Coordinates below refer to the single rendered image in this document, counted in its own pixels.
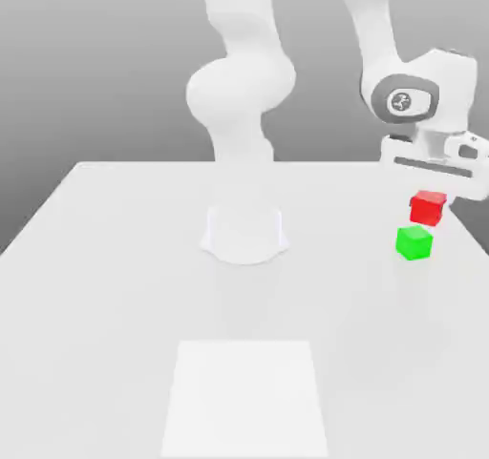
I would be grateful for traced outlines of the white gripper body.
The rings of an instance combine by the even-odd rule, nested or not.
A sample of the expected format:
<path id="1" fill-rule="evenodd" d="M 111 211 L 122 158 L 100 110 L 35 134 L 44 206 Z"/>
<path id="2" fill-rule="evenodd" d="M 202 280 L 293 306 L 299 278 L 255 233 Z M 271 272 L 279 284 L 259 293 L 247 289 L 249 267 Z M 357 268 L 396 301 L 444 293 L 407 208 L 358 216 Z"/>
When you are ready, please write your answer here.
<path id="1" fill-rule="evenodd" d="M 489 140 L 481 136 L 385 136 L 380 162 L 422 190 L 489 198 Z"/>

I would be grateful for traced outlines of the small red cube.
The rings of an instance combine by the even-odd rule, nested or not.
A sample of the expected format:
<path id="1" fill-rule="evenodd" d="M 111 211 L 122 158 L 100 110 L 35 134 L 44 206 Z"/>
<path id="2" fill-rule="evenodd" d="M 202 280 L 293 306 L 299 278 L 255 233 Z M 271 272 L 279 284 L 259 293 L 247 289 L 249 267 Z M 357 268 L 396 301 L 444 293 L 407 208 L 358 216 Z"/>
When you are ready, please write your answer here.
<path id="1" fill-rule="evenodd" d="M 410 199 L 410 221 L 435 227 L 442 218 L 447 195 L 440 192 L 420 190 Z"/>

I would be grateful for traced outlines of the small green cube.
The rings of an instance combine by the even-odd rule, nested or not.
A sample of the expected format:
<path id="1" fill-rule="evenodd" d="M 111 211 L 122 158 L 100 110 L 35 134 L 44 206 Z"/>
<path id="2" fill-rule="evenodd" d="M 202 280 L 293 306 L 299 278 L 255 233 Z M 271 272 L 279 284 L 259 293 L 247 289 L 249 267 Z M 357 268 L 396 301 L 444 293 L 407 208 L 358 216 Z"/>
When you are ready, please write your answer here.
<path id="1" fill-rule="evenodd" d="M 395 250 L 408 261 L 431 256 L 434 237 L 420 225 L 397 229 Z"/>

